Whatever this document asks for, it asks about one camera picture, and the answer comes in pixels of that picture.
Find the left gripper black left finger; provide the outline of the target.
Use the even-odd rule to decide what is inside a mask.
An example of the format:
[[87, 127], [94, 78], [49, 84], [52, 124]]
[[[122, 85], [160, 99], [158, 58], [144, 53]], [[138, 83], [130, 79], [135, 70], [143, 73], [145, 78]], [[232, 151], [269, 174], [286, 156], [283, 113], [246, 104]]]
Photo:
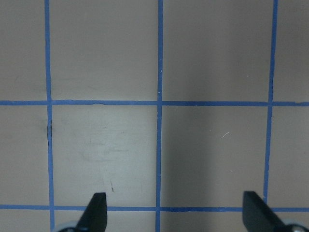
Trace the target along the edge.
[[106, 193], [95, 193], [81, 218], [77, 222], [77, 232], [105, 232], [107, 227]]

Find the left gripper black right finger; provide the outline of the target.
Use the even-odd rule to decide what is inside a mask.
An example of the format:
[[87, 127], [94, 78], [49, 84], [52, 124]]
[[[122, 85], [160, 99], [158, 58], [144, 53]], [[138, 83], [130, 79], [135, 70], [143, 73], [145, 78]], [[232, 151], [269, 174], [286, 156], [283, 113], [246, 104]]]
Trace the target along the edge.
[[242, 221], [248, 232], [278, 232], [286, 225], [254, 191], [245, 191]]

